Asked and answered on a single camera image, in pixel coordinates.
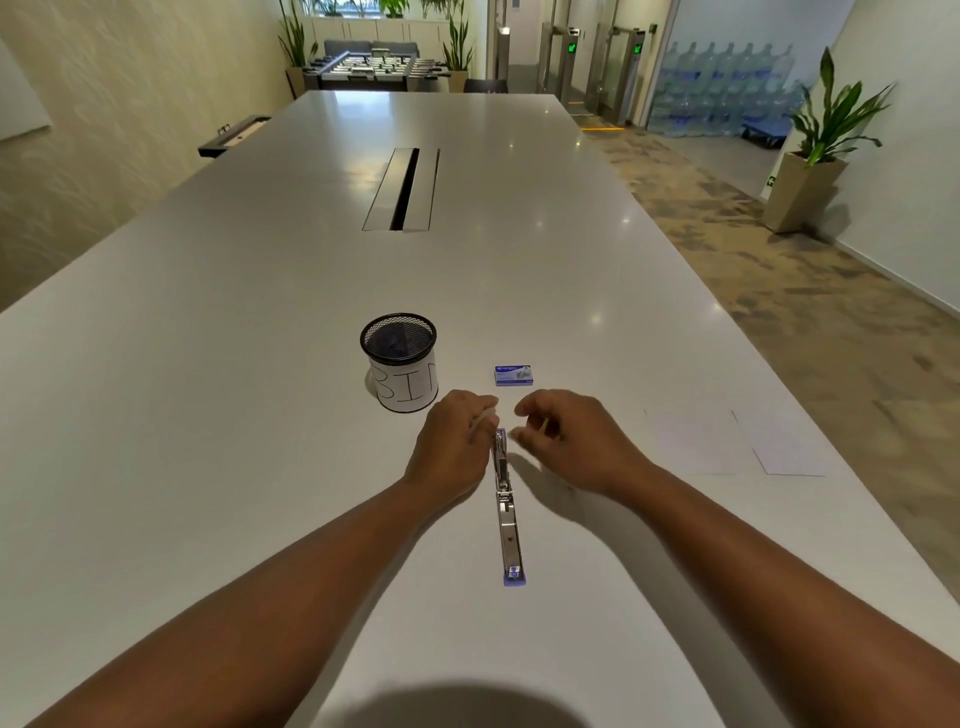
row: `white table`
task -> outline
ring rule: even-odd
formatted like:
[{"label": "white table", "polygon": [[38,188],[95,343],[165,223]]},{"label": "white table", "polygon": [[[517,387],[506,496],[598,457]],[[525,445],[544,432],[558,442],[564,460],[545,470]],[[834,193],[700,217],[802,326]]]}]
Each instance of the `white table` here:
[{"label": "white table", "polygon": [[[441,148],[430,231],[361,232],[406,146]],[[0,724],[399,476],[425,412],[376,402],[358,336],[403,310],[438,327],[442,393],[531,364],[655,457],[643,409],[659,402],[763,401],[809,425],[553,97],[309,93],[0,316]],[[496,391],[506,426],[526,391]],[[823,447],[829,477],[754,459],[691,480],[960,657],[960,609]],[[786,721],[645,527],[564,491],[544,507],[532,478],[514,475],[528,584],[502,584],[491,470],[293,724],[324,697],[322,725],[375,724],[384,704]]]}]

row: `security turnstile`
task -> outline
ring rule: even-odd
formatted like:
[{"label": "security turnstile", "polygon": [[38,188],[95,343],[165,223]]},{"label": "security turnstile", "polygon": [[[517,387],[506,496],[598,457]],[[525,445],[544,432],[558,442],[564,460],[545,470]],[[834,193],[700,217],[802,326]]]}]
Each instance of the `security turnstile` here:
[{"label": "security turnstile", "polygon": [[[555,38],[561,40],[557,56],[557,71],[553,72],[553,45]],[[577,28],[561,28],[543,23],[540,34],[540,64],[538,88],[540,93],[552,93],[566,106],[570,102],[570,84],[573,81],[573,63],[577,59],[580,31]]]},{"label": "security turnstile", "polygon": [[602,47],[594,47],[585,106],[591,113],[623,126],[630,118],[639,79],[646,32],[611,27]]},{"label": "security turnstile", "polygon": [[507,80],[510,68],[510,28],[496,29],[496,54],[493,61],[493,77],[498,81]]}]

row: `potted plant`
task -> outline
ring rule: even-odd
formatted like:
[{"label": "potted plant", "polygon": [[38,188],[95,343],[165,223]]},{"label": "potted plant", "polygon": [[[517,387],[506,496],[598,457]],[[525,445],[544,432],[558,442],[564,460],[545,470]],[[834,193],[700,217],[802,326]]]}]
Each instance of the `potted plant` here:
[{"label": "potted plant", "polygon": [[387,17],[402,18],[403,11],[410,10],[410,0],[380,0],[380,12]]},{"label": "potted plant", "polygon": [[444,43],[444,60],[450,69],[449,90],[451,93],[463,93],[467,82],[467,73],[470,62],[473,60],[473,45],[467,50],[467,34],[469,21],[464,20],[464,0],[451,0],[453,10],[460,15],[458,22],[453,22],[453,13],[450,15],[450,45]]},{"label": "potted plant", "polygon": [[307,56],[303,47],[306,43],[306,32],[303,29],[303,23],[300,22],[300,16],[297,15],[297,3],[300,0],[290,0],[290,15],[287,15],[287,11],[283,9],[283,0],[277,0],[277,2],[280,4],[280,12],[283,14],[283,19],[280,21],[283,35],[277,37],[280,39],[280,46],[287,57],[287,81],[290,84],[290,90],[294,98],[299,99],[306,92],[306,85],[303,82],[303,69],[317,55],[320,43],[314,36],[313,45],[310,46],[310,55]]},{"label": "potted plant", "polygon": [[340,12],[340,8],[337,4],[337,0],[319,0],[317,3],[317,10],[320,11],[320,14],[324,17],[343,17],[344,14]]},{"label": "potted plant", "polygon": [[793,114],[797,131],[804,135],[799,152],[783,156],[780,170],[763,211],[762,222],[773,232],[793,232],[822,206],[829,197],[837,177],[847,167],[837,155],[853,152],[851,142],[866,139],[877,147],[879,139],[857,133],[870,119],[886,109],[884,101],[893,85],[859,107],[863,83],[846,85],[833,98],[833,56],[824,50],[820,61],[820,80],[824,84],[824,109],[818,118],[813,111],[810,89],[804,86],[806,103],[800,113]]}]

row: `turnstile gate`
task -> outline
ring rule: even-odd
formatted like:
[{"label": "turnstile gate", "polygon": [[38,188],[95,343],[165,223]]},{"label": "turnstile gate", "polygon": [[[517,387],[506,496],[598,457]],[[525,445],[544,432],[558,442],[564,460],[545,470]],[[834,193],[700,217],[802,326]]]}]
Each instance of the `turnstile gate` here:
[{"label": "turnstile gate", "polygon": [[[598,37],[601,30],[597,28]],[[636,97],[646,35],[639,28],[613,26],[607,31],[606,42],[594,47],[584,101],[587,111],[618,127],[627,123]]]},{"label": "turnstile gate", "polygon": [[[553,43],[556,36],[561,37],[557,72],[553,73],[550,64],[553,60]],[[570,85],[573,81],[573,63],[577,59],[577,46],[580,43],[580,31],[577,28],[561,28],[543,23],[540,33],[540,62],[538,68],[538,89],[540,93],[552,93],[560,103],[570,103]]]}]

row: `window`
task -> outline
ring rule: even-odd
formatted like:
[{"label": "window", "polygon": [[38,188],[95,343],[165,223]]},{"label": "window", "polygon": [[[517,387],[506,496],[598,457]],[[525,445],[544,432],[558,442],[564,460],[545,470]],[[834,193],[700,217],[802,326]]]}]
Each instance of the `window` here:
[{"label": "window", "polygon": [[379,0],[305,0],[304,5],[313,15],[333,15],[343,17],[383,17]]}]

